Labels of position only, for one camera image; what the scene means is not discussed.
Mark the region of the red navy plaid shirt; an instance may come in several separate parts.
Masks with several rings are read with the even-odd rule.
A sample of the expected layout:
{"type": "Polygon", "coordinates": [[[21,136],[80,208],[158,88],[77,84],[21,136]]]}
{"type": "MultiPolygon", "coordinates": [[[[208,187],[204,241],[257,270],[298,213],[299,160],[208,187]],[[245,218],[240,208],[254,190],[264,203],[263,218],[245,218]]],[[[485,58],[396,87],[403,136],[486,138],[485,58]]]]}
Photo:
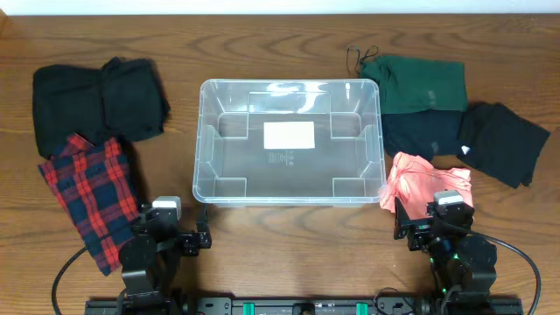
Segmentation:
{"type": "Polygon", "coordinates": [[[130,164],[114,137],[92,144],[73,134],[38,169],[105,276],[120,266],[139,216],[130,164]]]}

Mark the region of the clear plastic storage container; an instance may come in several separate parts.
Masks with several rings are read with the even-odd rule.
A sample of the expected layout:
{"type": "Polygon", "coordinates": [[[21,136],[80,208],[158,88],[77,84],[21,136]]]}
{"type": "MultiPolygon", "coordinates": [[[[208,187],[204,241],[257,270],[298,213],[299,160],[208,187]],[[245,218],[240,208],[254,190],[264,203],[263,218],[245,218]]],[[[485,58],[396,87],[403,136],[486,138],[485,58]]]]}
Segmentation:
{"type": "Polygon", "coordinates": [[[372,80],[206,80],[192,194],[220,207],[354,207],[386,185],[372,80]]]}

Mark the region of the green garment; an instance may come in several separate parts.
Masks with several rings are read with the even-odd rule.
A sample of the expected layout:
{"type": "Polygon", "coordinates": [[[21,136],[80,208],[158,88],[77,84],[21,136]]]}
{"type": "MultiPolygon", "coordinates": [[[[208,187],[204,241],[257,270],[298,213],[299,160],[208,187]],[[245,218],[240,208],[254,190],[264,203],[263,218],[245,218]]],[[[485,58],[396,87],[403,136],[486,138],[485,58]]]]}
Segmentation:
{"type": "Polygon", "coordinates": [[[346,54],[356,56],[347,71],[377,84],[384,115],[467,109],[465,65],[461,62],[381,55],[375,45],[364,52],[350,46],[346,54]]]}

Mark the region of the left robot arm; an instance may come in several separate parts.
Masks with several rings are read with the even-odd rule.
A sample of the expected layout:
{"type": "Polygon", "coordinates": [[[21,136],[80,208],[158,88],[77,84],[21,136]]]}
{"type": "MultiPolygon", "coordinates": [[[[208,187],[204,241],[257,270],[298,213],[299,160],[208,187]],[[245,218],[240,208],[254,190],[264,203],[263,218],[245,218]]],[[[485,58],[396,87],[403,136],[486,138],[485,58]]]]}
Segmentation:
{"type": "Polygon", "coordinates": [[[179,227],[177,207],[143,205],[132,224],[134,237],[119,250],[125,289],[117,298],[118,314],[188,313],[182,290],[173,289],[181,259],[196,257],[212,246],[208,206],[199,210],[194,230],[179,227]]]}

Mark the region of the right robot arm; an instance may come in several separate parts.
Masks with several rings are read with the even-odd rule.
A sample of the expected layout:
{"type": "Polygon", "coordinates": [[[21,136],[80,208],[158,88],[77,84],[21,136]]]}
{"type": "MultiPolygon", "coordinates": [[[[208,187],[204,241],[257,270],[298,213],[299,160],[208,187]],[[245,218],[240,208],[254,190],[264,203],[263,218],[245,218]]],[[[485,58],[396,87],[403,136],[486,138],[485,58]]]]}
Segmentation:
{"type": "Polygon", "coordinates": [[[497,249],[485,238],[473,235],[474,208],[455,191],[436,193],[425,208],[423,218],[413,219],[395,199],[394,238],[407,239],[410,251],[422,251],[430,257],[436,283],[431,297],[414,302],[414,313],[489,313],[497,249]]]}

